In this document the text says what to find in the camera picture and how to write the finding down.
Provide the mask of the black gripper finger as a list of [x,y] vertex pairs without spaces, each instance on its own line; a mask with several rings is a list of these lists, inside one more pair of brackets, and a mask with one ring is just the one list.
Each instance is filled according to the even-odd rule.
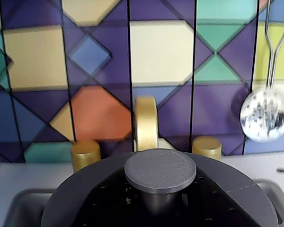
[[252,217],[199,168],[182,199],[180,227],[278,227],[281,223],[277,214],[264,222]]
[[89,192],[73,227],[141,227],[142,216],[138,191],[119,168]]

